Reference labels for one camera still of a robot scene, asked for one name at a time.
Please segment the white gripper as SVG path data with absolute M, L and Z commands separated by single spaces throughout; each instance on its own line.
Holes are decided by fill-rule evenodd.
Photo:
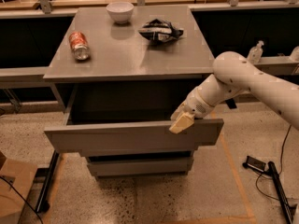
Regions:
M 181 133 L 194 124 L 194 118 L 202 119 L 212 110 L 213 106 L 204 101 L 197 89 L 193 89 L 171 115 L 170 119 L 173 123 L 169 131 Z

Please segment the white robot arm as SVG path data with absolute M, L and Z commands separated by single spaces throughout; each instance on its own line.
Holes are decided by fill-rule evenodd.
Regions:
M 291 127 L 299 129 L 299 86 L 259 70 L 242 55 L 226 51 L 212 64 L 213 73 L 196 86 L 172 114 L 169 131 L 181 133 L 216 105 L 243 91 L 267 105 Z

